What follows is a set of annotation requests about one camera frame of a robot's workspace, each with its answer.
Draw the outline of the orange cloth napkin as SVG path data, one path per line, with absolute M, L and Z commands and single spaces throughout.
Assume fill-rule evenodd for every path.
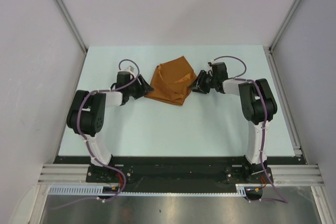
M 196 80 L 196 74 L 185 57 L 159 64 L 153 74 L 150 86 L 154 89 L 146 98 L 182 106 L 191 93 L 189 86 Z

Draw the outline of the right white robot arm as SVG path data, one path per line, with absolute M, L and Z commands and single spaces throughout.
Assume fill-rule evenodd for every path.
M 267 168 L 266 138 L 269 124 L 278 111 L 274 95 L 266 79 L 230 78 L 225 63 L 209 62 L 208 65 L 209 71 L 201 70 L 188 88 L 202 94 L 214 89 L 240 98 L 242 113 L 248 122 L 248 146 L 240 173 L 245 181 L 254 183 Z

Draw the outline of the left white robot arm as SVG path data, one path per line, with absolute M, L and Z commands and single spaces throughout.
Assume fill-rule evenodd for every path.
M 89 151 L 91 164 L 99 166 L 98 176 L 105 182 L 115 178 L 116 169 L 109 165 L 112 154 L 98 137 L 104 125 L 106 108 L 125 105 L 130 98 L 139 99 L 154 91 L 141 74 L 122 70 L 108 90 L 77 90 L 67 115 L 67 126 L 80 135 Z

